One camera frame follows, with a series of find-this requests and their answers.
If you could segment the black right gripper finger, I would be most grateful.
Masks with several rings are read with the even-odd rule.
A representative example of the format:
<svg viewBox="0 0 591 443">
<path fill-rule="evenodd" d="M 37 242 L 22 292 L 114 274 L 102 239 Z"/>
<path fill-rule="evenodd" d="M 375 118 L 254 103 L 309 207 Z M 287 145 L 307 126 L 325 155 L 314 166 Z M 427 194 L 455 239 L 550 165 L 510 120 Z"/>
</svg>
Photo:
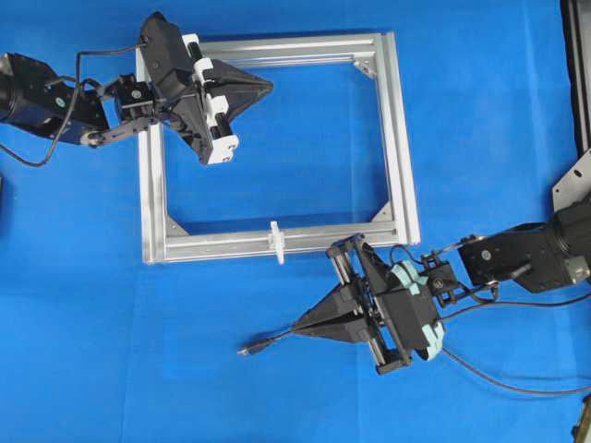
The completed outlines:
<svg viewBox="0 0 591 443">
<path fill-rule="evenodd" d="M 369 326 L 363 289 L 358 282 L 337 285 L 295 323 L 296 329 L 337 326 L 349 329 Z"/>
<path fill-rule="evenodd" d="M 378 338 L 376 328 L 363 317 L 331 323 L 317 323 L 304 328 L 294 329 L 293 333 L 300 336 L 350 343 L 369 342 Z"/>
</svg>

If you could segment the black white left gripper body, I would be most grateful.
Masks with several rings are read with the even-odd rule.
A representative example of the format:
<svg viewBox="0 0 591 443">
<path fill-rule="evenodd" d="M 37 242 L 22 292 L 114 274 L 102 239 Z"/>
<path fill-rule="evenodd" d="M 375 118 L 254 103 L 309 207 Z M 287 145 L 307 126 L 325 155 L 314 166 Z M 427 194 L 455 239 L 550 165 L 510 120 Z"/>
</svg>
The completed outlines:
<svg viewBox="0 0 591 443">
<path fill-rule="evenodd" d="M 215 96 L 214 62 L 202 54 L 197 34 L 182 36 L 193 73 L 189 92 L 182 92 L 170 115 L 180 124 L 178 133 L 204 165 L 230 162 L 239 138 L 229 125 L 229 102 L 224 94 Z"/>
</svg>

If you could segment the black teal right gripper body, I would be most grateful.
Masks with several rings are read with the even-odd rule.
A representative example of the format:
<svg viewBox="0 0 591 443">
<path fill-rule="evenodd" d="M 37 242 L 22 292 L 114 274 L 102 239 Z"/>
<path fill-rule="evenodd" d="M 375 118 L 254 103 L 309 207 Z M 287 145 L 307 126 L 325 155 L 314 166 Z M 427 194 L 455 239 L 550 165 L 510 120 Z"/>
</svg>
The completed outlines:
<svg viewBox="0 0 591 443">
<path fill-rule="evenodd" d="M 349 330 L 368 344 L 378 374 L 410 366 L 413 353 L 428 361 L 440 352 L 445 328 L 414 259 L 389 265 L 362 234 L 333 243 L 327 257 L 351 293 Z"/>
</svg>

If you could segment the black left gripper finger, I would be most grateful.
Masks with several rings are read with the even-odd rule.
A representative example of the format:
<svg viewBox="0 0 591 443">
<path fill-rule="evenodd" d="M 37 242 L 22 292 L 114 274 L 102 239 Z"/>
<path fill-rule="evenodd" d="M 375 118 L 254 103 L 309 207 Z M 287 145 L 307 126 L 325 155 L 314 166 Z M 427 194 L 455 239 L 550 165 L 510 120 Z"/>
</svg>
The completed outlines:
<svg viewBox="0 0 591 443">
<path fill-rule="evenodd" d="M 215 96 L 224 96 L 228 102 L 226 118 L 232 122 L 251 105 L 270 94 L 273 85 L 224 85 L 214 90 Z"/>
<path fill-rule="evenodd" d="M 213 85 L 241 92 L 269 92 L 270 82 L 221 60 L 212 59 Z"/>
</svg>

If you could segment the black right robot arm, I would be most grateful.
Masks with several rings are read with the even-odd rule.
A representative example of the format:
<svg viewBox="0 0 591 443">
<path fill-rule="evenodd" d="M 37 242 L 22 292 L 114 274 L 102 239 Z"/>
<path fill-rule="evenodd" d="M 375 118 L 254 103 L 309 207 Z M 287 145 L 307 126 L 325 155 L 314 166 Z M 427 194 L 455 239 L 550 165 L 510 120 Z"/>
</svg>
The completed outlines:
<svg viewBox="0 0 591 443">
<path fill-rule="evenodd" d="M 548 221 L 524 223 L 491 236 L 470 236 L 456 244 L 472 282 L 461 284 L 437 251 L 388 265 L 356 234 L 335 242 L 327 257 L 337 284 L 290 328 L 295 335 L 349 343 L 365 342 L 380 374 L 409 366 L 414 353 L 433 359 L 445 327 L 439 310 L 479 291 L 498 298 L 502 281 L 530 293 L 570 286 L 590 276 L 590 200 L 556 211 Z"/>
</svg>

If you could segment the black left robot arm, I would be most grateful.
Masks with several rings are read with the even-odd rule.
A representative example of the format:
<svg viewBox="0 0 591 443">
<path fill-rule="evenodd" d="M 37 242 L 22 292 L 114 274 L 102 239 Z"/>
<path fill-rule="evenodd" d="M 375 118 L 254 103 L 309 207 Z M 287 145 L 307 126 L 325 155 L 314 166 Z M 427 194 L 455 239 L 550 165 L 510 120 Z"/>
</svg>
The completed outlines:
<svg viewBox="0 0 591 443">
<path fill-rule="evenodd" d="M 204 165 L 229 162 L 239 145 L 232 121 L 271 93 L 269 80 L 203 56 L 196 41 L 141 36 L 148 79 L 108 84 L 59 76 L 22 54 L 1 58 L 1 121 L 57 144 L 98 148 L 164 124 Z"/>
</svg>

